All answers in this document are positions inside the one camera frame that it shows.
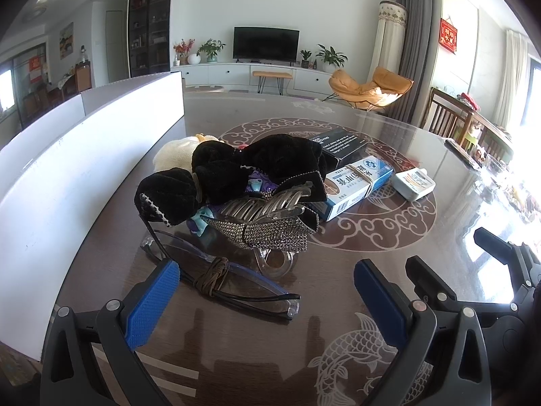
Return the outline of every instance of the white cabinet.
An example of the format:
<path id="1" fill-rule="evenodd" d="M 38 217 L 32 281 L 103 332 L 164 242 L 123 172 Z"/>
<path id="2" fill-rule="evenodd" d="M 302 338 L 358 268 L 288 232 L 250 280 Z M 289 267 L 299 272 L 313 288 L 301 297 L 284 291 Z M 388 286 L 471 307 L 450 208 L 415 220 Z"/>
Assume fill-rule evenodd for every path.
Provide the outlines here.
<path id="1" fill-rule="evenodd" d="M 186 78 L 186 85 L 207 85 L 208 84 L 207 65 L 189 65 L 182 67 L 182 77 Z"/>
<path id="2" fill-rule="evenodd" d="M 310 70 L 297 71 L 295 76 L 295 90 L 312 91 L 314 93 L 332 94 L 329 85 L 329 73 L 315 72 Z"/>
<path id="3" fill-rule="evenodd" d="M 298 67 L 253 63 L 201 63 L 173 67 L 171 71 L 182 72 L 188 86 L 223 85 L 226 90 L 242 89 L 251 93 L 258 90 L 259 77 L 252 75 L 254 71 L 287 73 L 293 79 L 284 80 L 284 94 L 298 92 L 298 94 L 309 96 L 314 93 L 326 97 L 333 93 L 329 86 L 330 73 Z M 266 94 L 278 93 L 276 78 L 266 79 L 263 92 Z"/>
<path id="4" fill-rule="evenodd" d="M 249 65 L 209 65 L 208 80 L 212 85 L 249 85 Z"/>

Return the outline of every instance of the orange armchair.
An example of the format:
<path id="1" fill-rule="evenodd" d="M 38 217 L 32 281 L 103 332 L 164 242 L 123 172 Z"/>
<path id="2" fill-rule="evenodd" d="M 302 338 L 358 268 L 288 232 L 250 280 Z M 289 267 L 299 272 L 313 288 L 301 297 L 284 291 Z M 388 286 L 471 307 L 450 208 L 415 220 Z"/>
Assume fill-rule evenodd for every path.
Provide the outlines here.
<path id="1" fill-rule="evenodd" d="M 386 107 L 407 93 L 413 81 L 383 67 L 376 67 L 372 81 L 358 84 L 344 70 L 336 70 L 329 79 L 334 94 L 327 99 L 341 98 L 360 110 Z"/>

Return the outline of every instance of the gray curtain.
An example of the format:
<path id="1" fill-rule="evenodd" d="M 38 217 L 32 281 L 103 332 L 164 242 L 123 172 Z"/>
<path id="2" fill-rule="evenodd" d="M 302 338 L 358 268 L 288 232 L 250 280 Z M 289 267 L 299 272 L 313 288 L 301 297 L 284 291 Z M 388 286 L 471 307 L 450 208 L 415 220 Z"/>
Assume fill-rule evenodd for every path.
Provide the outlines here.
<path id="1" fill-rule="evenodd" d="M 406 36 L 398 74 L 414 81 L 412 88 L 391 104 L 389 117 L 410 123 L 425 72 L 428 39 L 432 25 L 432 0 L 397 0 L 408 11 Z"/>

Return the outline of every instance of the blue gripper pad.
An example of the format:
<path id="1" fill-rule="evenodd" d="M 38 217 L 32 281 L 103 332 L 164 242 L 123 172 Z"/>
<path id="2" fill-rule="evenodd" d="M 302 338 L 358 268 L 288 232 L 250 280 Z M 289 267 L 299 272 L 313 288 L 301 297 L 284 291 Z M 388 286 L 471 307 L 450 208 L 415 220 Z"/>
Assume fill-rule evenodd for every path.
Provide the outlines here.
<path id="1" fill-rule="evenodd" d="M 412 312 L 400 289 L 396 289 L 370 259 L 363 259 L 353 271 L 355 288 L 388 345 L 400 351 L 407 342 L 407 332 L 412 322 Z"/>
<path id="2" fill-rule="evenodd" d="M 177 289 L 180 281 L 179 265 L 169 261 L 150 284 L 125 324 L 124 337 L 132 351 L 147 343 L 158 319 L 162 316 L 169 300 Z"/>

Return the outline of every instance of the window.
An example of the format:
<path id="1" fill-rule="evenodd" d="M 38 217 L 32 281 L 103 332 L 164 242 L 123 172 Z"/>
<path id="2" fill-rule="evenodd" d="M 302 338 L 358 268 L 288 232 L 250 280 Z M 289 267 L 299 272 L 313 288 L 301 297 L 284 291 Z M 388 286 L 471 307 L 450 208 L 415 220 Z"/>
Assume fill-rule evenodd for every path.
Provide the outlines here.
<path id="1" fill-rule="evenodd" d="M 2 105 L 3 111 L 6 111 L 15 105 L 11 70 L 6 70 L 0 74 L 0 105 Z"/>
<path id="2" fill-rule="evenodd" d="M 541 171 L 537 166 L 541 130 L 541 63 L 530 61 L 530 83 L 526 108 L 520 127 L 513 132 L 515 155 L 512 168 L 524 180 L 524 186 L 537 200 L 541 199 Z"/>
<path id="3" fill-rule="evenodd" d="M 530 62 L 530 84 L 528 86 L 528 98 L 526 108 L 520 122 L 520 126 L 538 127 L 541 124 L 541 63 L 532 59 Z"/>

